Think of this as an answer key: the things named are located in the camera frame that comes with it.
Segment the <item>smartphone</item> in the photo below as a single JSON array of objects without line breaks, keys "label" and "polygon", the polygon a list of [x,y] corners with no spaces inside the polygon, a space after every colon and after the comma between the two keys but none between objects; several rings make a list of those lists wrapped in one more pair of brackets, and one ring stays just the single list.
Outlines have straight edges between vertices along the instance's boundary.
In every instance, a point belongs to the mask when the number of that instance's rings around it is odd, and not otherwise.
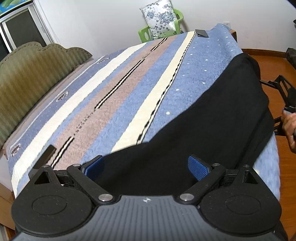
[{"label": "smartphone", "polygon": [[198,37],[208,38],[208,34],[205,30],[196,29],[195,32],[197,33]]}]

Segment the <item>power outlet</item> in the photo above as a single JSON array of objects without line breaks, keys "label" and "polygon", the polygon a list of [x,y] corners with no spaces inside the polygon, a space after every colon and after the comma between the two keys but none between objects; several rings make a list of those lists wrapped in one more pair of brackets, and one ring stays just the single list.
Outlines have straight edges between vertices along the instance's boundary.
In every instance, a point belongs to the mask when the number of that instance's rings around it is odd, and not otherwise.
[{"label": "power outlet", "polygon": [[223,24],[226,25],[227,27],[231,28],[230,22],[224,22]]}]

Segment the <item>wooden floor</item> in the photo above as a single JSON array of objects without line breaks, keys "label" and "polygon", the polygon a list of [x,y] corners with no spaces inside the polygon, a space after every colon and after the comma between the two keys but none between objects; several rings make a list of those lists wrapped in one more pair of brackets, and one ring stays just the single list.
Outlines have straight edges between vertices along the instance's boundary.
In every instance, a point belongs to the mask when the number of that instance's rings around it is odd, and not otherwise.
[{"label": "wooden floor", "polygon": [[[296,70],[286,59],[269,56],[252,57],[259,63],[262,80],[275,80],[281,74],[296,87]],[[263,86],[263,90],[269,97],[269,109],[273,117],[280,116],[284,101],[279,92],[268,86]],[[285,137],[277,136],[276,140],[281,171],[281,221],[290,239],[296,232],[296,154],[290,152]]]}]

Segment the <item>floral pillow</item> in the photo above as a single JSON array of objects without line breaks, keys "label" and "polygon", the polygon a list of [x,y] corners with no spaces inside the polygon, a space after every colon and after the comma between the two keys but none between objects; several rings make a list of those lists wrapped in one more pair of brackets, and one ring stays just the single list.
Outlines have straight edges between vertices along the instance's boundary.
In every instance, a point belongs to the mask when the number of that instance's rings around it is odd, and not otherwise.
[{"label": "floral pillow", "polygon": [[158,0],[140,10],[150,27],[153,40],[177,34],[174,23],[177,17],[169,0]]}]

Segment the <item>striped blanket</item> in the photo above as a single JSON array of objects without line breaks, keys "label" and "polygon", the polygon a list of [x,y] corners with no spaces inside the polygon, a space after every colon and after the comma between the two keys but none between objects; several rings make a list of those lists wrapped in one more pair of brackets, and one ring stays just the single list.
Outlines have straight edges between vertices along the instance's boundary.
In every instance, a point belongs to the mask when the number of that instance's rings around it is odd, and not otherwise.
[{"label": "striped blanket", "polygon": [[[30,169],[50,144],[57,151],[48,164],[65,169],[149,141],[242,53],[226,26],[218,24],[207,33],[209,38],[193,31],[93,60],[51,93],[52,101],[7,147],[14,193],[26,185]],[[267,156],[274,165],[264,181],[279,198],[274,136],[255,163],[259,172],[266,169]]]}]

